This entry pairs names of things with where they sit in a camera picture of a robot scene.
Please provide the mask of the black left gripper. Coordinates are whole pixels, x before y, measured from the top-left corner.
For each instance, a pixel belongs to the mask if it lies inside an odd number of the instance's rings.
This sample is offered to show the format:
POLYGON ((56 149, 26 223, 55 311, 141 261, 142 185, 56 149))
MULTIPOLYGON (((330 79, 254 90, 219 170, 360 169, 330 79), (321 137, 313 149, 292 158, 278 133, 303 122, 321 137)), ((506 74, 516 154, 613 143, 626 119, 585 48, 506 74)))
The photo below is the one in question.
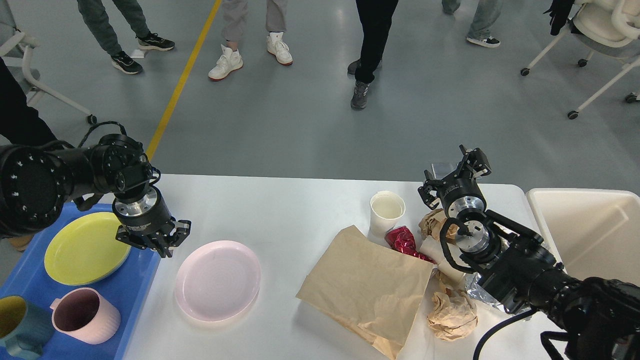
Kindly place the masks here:
POLYGON ((112 212, 120 222, 116 240, 137 249, 153 249, 161 258, 172 258, 170 248, 178 248, 191 232, 192 221, 176 220, 155 186, 149 186, 135 202, 125 203, 116 198, 112 212))

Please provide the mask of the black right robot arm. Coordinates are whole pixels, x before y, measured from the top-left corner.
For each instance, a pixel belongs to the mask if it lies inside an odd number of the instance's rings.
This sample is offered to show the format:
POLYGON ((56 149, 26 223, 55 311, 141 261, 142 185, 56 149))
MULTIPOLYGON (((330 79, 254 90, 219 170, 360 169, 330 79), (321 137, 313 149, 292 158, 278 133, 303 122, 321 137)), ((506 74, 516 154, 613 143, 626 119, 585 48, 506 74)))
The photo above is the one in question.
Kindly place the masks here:
POLYGON ((477 360, 496 332, 542 312, 560 332, 540 334, 552 360, 562 359, 554 341, 567 343, 570 360, 637 360, 640 357, 639 287, 617 279, 591 276, 578 280, 544 248, 543 237, 502 214, 489 210, 477 178, 491 173, 480 148, 460 145, 462 159, 444 178, 425 170, 418 188, 430 209, 441 205, 446 221, 439 245, 450 266, 479 274, 478 284, 501 303, 510 319, 482 336, 477 360))

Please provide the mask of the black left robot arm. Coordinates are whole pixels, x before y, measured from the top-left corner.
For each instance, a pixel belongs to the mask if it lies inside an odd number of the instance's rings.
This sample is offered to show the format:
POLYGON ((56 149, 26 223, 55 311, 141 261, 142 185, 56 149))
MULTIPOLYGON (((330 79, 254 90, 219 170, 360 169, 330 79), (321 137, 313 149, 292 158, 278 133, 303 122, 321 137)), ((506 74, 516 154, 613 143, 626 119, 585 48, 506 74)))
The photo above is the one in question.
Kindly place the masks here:
POLYGON ((143 144, 124 127, 89 147, 61 140, 42 146, 3 145, 1 237, 37 234, 57 221, 64 203, 73 202, 83 212, 113 194, 112 212, 120 223, 115 239, 170 258, 190 235, 192 223, 170 214, 156 187, 161 175, 143 144))

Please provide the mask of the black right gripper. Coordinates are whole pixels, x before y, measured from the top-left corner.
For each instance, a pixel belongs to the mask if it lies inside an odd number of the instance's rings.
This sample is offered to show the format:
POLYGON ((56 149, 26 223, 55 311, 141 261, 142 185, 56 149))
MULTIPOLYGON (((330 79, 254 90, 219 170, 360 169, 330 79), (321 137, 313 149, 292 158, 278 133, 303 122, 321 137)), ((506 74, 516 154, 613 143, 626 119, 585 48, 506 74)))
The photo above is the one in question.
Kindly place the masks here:
POLYGON ((425 182, 418 187, 422 202, 429 209, 436 209, 441 203, 446 217, 452 219, 462 219, 471 212, 483 213, 487 210, 487 202, 477 178, 492 173, 489 160, 480 148, 468 149, 459 145, 459 149, 462 160, 453 171, 453 176, 437 179, 429 170, 425 170, 425 182))

